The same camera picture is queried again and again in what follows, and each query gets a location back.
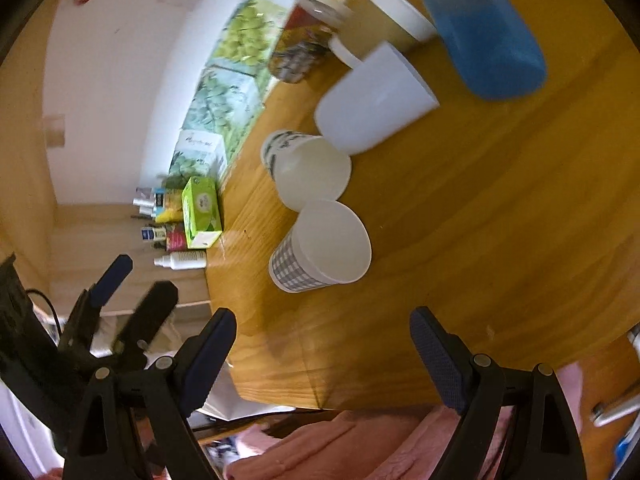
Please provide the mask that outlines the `yellow tube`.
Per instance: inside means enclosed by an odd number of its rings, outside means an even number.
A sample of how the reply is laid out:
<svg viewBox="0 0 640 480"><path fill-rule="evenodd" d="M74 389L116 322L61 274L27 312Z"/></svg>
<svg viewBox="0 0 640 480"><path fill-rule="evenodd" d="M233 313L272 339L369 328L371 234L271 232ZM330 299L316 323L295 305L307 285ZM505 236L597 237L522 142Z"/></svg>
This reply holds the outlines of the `yellow tube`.
<svg viewBox="0 0 640 480"><path fill-rule="evenodd" d="M182 191L162 188L155 193L153 218L156 223L176 223L183 220Z"/></svg>

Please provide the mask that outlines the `plain white plastic cup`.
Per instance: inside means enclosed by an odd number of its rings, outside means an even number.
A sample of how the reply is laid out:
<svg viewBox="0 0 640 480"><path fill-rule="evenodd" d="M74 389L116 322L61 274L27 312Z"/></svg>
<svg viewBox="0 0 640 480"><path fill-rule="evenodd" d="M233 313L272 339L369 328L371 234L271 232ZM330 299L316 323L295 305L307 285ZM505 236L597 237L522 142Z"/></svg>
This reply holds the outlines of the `plain white plastic cup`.
<svg viewBox="0 0 640 480"><path fill-rule="evenodd" d="M414 66L384 41L319 101L314 122L334 148L357 155L439 107Z"/></svg>

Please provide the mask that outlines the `blue plastic cup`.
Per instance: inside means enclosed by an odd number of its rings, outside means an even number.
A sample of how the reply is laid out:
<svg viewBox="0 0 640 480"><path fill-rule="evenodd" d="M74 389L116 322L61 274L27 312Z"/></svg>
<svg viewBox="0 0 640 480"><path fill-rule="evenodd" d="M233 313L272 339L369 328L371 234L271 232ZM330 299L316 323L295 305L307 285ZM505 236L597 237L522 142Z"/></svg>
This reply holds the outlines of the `blue plastic cup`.
<svg viewBox="0 0 640 480"><path fill-rule="evenodd" d="M510 0L422 0L454 67L485 100L506 100L538 90L547 63Z"/></svg>

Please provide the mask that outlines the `pink towel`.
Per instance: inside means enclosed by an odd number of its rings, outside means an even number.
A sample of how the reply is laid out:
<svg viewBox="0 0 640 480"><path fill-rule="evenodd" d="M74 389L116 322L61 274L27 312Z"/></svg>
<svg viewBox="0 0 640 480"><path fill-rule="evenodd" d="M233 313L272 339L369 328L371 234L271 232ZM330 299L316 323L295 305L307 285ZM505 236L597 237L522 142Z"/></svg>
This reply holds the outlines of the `pink towel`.
<svg viewBox="0 0 640 480"><path fill-rule="evenodd" d="M283 439L253 426L238 437L253 454L224 468L224 478L427 479L459 420L456 411L437 405L426 413L341 412Z"/></svg>

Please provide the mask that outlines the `white squeeze bottle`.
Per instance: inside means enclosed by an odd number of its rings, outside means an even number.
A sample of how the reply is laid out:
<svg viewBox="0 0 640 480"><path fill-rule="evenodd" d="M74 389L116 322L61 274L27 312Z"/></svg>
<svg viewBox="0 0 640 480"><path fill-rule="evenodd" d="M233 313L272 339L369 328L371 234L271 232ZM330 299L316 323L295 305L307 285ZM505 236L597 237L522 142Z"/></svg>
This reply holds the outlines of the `white squeeze bottle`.
<svg viewBox="0 0 640 480"><path fill-rule="evenodd" d="M154 264L163 269L174 271L201 270L206 268L206 252L188 250L187 252L170 252L154 259Z"/></svg>

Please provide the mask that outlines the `green tissue box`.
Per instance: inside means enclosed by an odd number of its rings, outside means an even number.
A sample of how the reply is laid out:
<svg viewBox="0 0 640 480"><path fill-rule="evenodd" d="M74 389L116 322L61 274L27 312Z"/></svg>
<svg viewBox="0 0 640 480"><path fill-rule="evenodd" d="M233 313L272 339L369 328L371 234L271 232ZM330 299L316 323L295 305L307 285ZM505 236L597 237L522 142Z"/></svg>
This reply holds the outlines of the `green tissue box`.
<svg viewBox="0 0 640 480"><path fill-rule="evenodd" d="M181 198L188 248L211 248L222 234L215 181L209 177L190 177Z"/></svg>

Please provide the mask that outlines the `pink jar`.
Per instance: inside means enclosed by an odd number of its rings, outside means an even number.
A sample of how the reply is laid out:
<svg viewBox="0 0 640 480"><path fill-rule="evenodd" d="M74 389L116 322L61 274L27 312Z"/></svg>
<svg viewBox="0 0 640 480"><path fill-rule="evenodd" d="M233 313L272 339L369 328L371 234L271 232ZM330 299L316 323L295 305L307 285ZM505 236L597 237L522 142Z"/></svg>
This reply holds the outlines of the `pink jar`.
<svg viewBox="0 0 640 480"><path fill-rule="evenodd" d="M165 232L166 252L184 252L188 249L186 232L181 223L165 224Z"/></svg>

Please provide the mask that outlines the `blue cap cosmetic bottle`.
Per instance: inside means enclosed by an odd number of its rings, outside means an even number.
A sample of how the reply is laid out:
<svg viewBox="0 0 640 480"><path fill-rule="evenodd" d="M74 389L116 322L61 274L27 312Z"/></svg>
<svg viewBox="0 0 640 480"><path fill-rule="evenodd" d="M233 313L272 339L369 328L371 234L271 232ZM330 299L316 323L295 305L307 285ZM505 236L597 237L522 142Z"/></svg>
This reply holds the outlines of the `blue cap cosmetic bottle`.
<svg viewBox="0 0 640 480"><path fill-rule="evenodd" d="M144 242L164 242L166 229L162 226L145 226L141 229L141 238Z"/></svg>

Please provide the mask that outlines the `colourful printed can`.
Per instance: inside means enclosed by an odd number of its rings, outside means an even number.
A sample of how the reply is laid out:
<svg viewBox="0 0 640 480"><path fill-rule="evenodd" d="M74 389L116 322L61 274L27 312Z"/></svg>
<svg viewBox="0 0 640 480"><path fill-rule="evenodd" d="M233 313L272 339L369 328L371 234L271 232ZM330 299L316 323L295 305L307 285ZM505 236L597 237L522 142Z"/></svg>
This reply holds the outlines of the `colourful printed can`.
<svg viewBox="0 0 640 480"><path fill-rule="evenodd" d="M330 39L350 14L338 0L297 0L271 53L271 76L287 84L305 79L329 52Z"/></svg>

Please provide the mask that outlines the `grey checkered paper cup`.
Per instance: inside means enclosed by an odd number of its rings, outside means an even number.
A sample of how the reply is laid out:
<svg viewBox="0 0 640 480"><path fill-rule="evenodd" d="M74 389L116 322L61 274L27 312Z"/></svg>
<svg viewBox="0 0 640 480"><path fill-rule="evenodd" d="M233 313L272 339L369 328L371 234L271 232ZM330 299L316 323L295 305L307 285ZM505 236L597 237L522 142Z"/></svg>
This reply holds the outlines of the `grey checkered paper cup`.
<svg viewBox="0 0 640 480"><path fill-rule="evenodd" d="M355 283L371 261L370 237L360 218L336 200L313 200L272 253L268 271L277 288L298 294Z"/></svg>

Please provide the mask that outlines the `brown sleeved paper cup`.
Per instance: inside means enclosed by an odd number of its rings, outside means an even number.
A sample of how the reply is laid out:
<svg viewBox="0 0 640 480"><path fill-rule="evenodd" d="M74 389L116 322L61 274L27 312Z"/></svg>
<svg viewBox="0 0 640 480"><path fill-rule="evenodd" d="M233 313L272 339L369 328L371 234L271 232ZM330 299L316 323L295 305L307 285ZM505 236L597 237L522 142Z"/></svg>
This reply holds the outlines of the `brown sleeved paper cup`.
<svg viewBox="0 0 640 480"><path fill-rule="evenodd" d="M407 0L355 0L329 49L355 68L383 42L405 53L436 36L432 22Z"/></svg>

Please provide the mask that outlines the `white paper cup black print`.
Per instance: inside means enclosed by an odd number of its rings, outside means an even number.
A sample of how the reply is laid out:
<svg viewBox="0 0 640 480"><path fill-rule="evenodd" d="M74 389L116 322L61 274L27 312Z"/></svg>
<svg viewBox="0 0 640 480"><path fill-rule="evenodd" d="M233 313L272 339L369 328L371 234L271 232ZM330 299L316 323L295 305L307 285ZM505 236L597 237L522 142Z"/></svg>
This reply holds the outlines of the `white paper cup black print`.
<svg viewBox="0 0 640 480"><path fill-rule="evenodd" d="M296 212L314 200L337 200L352 175L347 154L323 136L294 130L271 133L262 144L260 158L280 201Z"/></svg>

